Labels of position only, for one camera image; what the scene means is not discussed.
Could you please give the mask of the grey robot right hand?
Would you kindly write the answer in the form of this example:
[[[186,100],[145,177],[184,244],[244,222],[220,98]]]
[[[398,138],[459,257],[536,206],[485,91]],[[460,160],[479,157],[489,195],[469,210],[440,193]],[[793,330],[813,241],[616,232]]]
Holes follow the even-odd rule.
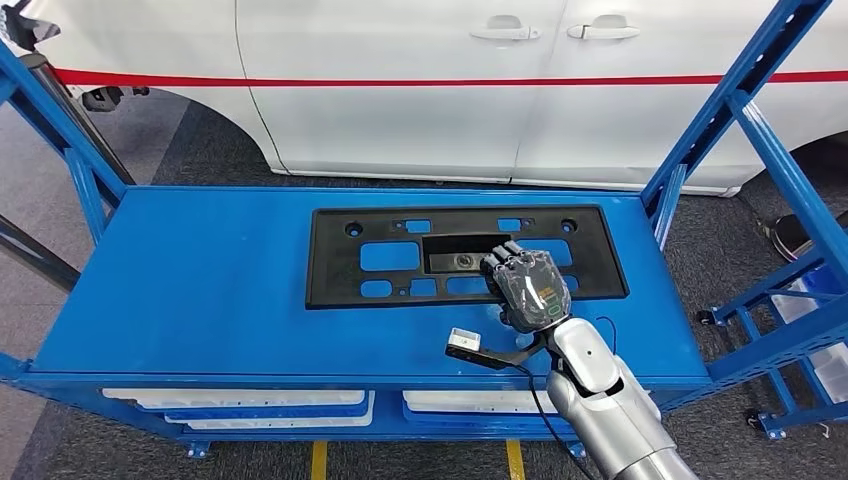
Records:
[[[551,253],[498,245],[480,260],[489,291],[502,305],[502,322],[522,334],[555,326],[571,314],[571,294]]]

